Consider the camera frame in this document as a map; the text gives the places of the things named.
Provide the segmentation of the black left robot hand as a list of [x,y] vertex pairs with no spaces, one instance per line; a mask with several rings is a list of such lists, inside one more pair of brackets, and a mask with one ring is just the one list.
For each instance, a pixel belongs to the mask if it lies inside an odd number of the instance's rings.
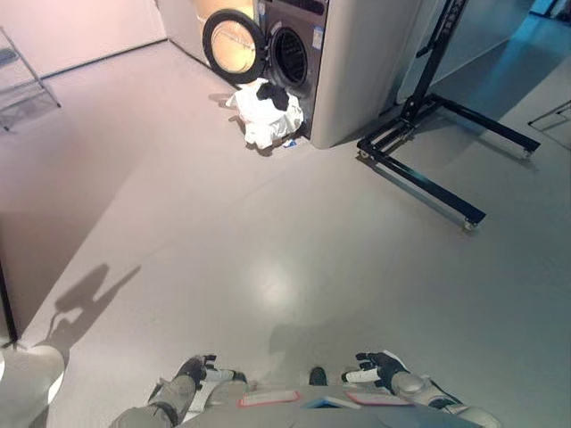
[[205,383],[241,382],[247,383],[244,373],[215,367],[217,356],[214,354],[196,355],[187,360],[175,375],[190,377],[199,391]]

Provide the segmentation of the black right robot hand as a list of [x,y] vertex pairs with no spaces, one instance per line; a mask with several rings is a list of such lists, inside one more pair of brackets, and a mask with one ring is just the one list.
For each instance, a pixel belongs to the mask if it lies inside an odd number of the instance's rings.
[[355,355],[359,363],[358,370],[341,374],[344,383],[373,383],[394,394],[393,377],[398,373],[408,373],[402,361],[388,350],[380,352],[360,352]]

